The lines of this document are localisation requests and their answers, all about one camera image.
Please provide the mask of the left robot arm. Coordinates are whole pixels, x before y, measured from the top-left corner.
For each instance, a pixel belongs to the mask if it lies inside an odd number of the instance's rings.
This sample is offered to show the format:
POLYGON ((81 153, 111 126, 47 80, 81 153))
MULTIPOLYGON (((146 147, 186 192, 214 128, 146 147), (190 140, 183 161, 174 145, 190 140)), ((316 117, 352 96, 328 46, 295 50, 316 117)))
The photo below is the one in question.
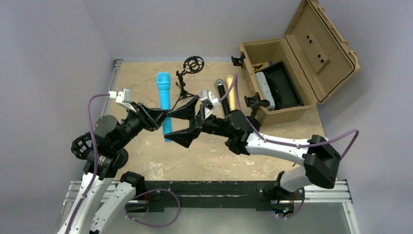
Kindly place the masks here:
POLYGON ((125 146, 142 130, 158 130, 167 119, 167 112, 132 102, 125 119, 102 116, 93 131, 73 141, 72 153, 86 164, 79 192, 58 233, 102 234, 128 201, 144 196, 145 178, 126 172, 114 193, 101 202, 117 171, 128 161, 125 146))

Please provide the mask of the black grey microphone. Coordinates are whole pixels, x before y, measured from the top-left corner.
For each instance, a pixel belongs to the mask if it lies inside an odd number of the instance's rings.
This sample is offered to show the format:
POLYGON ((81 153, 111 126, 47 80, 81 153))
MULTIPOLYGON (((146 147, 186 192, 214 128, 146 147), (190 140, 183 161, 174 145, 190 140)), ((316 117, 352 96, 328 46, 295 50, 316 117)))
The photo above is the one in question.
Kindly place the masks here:
POLYGON ((219 92, 221 105, 223 108, 224 115, 227 116, 230 113, 230 106, 227 100, 227 94, 225 90, 225 83, 223 79, 217 79, 215 82, 215 86, 219 92))

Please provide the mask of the cream microphone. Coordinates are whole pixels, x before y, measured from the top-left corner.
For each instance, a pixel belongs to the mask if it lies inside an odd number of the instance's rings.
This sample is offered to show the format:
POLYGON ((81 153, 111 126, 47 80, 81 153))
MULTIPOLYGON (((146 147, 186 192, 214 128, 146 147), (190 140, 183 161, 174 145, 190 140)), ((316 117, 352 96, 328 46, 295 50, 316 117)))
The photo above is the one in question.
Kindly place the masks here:
POLYGON ((233 75, 227 75, 226 76, 226 84, 228 86, 228 95, 227 95, 227 101, 229 104, 229 108, 231 111, 237 109, 236 105, 236 86, 237 86, 237 81, 234 79, 233 75))

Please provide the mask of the round base mic stand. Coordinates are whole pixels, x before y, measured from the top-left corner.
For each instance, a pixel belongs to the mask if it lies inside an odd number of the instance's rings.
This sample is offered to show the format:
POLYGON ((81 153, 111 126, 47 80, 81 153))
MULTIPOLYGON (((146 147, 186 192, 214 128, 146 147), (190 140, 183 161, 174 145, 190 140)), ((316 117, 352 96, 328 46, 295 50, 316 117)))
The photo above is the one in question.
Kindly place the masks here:
POLYGON ((256 115, 258 113, 258 109, 260 107, 267 108, 270 106, 270 102, 266 99, 261 99, 259 93, 255 93, 255 95, 251 97, 244 96, 244 101, 247 107, 251 109, 250 115, 247 116, 247 119, 251 121, 252 125, 260 129, 261 125, 259 121, 256 119, 256 115))

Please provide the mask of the blue microphone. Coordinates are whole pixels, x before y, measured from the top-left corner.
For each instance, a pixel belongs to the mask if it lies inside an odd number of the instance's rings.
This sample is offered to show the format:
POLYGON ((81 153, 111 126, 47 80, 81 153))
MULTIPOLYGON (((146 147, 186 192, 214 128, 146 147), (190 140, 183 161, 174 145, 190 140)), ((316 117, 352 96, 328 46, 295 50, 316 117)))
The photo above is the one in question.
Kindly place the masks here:
MULTIPOLYGON (((160 108, 170 110, 171 77, 168 72, 159 72, 156 77, 156 85, 159 92, 160 108)), ((163 135, 172 132, 171 118, 167 117, 163 123, 163 135)))

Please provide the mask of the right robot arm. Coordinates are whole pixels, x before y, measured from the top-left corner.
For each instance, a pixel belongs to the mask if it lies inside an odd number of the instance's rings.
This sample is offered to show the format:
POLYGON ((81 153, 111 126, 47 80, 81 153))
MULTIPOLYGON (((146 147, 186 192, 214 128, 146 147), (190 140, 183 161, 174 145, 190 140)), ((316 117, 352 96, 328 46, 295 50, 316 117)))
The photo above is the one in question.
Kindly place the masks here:
POLYGON ((279 173, 274 184, 274 194, 286 198, 292 192, 308 185, 324 189, 335 186, 340 154, 323 137, 288 139, 257 132, 241 110, 230 111, 224 118, 213 115, 213 106, 195 107, 199 98, 194 97, 184 106, 169 111, 170 118, 189 121, 189 127, 165 134, 165 138, 185 148, 200 135, 207 133, 225 137, 226 147, 237 155, 262 155, 290 161, 298 165, 290 171, 279 173))

